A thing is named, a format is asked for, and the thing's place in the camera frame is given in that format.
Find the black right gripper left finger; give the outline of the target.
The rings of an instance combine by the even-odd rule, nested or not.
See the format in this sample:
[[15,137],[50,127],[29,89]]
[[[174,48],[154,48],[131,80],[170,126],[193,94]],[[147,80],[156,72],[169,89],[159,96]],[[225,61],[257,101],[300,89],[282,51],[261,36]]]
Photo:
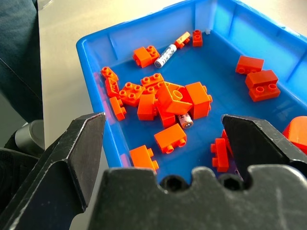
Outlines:
[[69,230],[90,203],[105,122],[104,113],[71,122],[43,152],[0,215],[0,230]]

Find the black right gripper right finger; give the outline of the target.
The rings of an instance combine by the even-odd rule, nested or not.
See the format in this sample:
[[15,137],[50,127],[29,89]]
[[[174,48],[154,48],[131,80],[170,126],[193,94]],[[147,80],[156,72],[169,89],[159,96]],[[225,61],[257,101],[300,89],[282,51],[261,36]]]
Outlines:
[[307,178],[307,155],[267,120],[225,114],[222,124],[244,180],[249,166],[265,164],[288,165]]

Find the black robot body part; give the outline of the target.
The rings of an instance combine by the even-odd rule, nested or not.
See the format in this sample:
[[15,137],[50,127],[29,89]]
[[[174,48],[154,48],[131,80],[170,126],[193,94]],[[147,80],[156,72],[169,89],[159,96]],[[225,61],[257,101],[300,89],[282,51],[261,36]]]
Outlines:
[[15,142],[13,133],[4,147],[0,147],[0,215],[12,200],[44,149],[27,153]]

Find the silver cylindrical robot part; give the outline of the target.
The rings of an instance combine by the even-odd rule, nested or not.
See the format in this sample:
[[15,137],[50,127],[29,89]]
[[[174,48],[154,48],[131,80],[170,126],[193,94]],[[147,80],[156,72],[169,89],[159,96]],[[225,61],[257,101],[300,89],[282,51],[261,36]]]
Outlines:
[[44,121],[34,120],[15,133],[17,147],[25,153],[38,155],[45,151]]

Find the white and orange battery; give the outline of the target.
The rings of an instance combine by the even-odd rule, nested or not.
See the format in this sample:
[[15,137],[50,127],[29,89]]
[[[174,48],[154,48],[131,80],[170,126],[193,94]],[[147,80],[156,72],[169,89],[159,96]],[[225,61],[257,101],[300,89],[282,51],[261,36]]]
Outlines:
[[193,126],[193,121],[188,113],[184,115],[178,115],[177,117],[183,129],[187,129]]

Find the blue plastic bin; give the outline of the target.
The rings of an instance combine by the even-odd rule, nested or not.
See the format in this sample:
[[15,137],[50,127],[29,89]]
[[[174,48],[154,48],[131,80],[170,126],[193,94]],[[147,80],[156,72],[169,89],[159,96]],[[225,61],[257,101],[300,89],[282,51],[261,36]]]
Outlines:
[[[137,66],[133,51],[153,45],[159,52],[185,32],[210,31],[203,46],[188,44],[160,69]],[[87,90],[95,112],[106,114],[103,148],[109,167],[128,167],[129,151],[145,145],[154,152],[157,177],[176,174],[191,180],[191,170],[211,167],[210,145],[220,137],[224,114],[265,119],[283,131],[289,122],[307,115],[307,38],[277,24],[247,5],[234,0],[190,0],[140,19],[121,23],[81,38],[76,44]],[[264,60],[264,69],[278,77],[279,97],[253,102],[245,76],[235,72],[241,55]],[[163,128],[159,118],[141,121],[135,107],[126,106],[126,117],[118,121],[112,111],[100,74],[110,67],[119,86],[161,73],[168,82],[187,85],[201,82],[212,96],[211,111],[194,122],[187,144],[163,154],[154,135]]]

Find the dark teal fabric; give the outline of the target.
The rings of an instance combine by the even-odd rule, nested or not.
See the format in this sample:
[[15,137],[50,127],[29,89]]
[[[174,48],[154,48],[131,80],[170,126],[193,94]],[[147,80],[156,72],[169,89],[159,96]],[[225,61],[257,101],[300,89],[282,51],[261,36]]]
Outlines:
[[0,0],[0,94],[26,122],[43,119],[37,0]]

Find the white AA battery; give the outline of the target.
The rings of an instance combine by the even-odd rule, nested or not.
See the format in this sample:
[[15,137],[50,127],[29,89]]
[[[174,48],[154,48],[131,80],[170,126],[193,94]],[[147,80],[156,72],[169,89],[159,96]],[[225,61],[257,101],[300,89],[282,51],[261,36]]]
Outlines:
[[160,55],[160,57],[154,62],[157,68],[161,68],[165,63],[173,56],[177,51],[177,47],[174,44],[169,45],[166,50]]

